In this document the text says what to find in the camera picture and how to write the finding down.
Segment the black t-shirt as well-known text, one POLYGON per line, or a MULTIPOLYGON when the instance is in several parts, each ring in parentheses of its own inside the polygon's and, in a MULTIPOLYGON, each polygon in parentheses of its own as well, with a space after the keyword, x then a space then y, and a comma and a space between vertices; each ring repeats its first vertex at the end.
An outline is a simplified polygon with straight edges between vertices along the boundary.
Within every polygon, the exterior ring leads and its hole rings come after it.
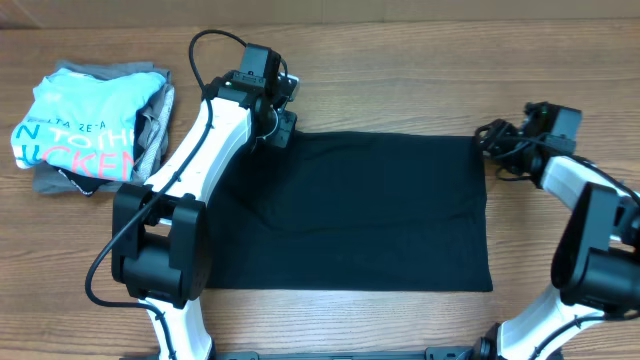
POLYGON ((208 284, 489 292, 486 202, 468 136, 297 133, 225 169, 208 284))

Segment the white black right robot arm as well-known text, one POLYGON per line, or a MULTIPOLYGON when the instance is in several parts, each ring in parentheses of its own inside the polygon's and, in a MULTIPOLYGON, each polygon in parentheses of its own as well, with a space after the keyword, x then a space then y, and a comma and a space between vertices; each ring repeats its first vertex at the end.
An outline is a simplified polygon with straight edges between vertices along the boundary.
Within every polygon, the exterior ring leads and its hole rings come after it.
POLYGON ((528 103, 516 126, 497 119, 474 140, 509 180, 532 182, 571 212, 552 259, 551 283, 518 316, 494 325, 463 359, 559 359, 602 323, 639 316, 639 194, 575 153, 578 109, 528 103))

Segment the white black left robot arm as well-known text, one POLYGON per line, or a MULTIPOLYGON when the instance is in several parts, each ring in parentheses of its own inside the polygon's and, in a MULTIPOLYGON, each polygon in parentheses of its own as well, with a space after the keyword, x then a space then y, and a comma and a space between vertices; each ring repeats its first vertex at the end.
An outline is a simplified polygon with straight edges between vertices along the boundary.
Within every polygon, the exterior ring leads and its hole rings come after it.
POLYGON ((173 156, 113 206, 111 272, 145 309, 160 359, 210 359, 215 350, 199 296, 209 277, 207 204, 230 160, 261 146, 284 148, 299 89, 274 50, 247 44, 239 69, 204 88, 198 118, 173 156))

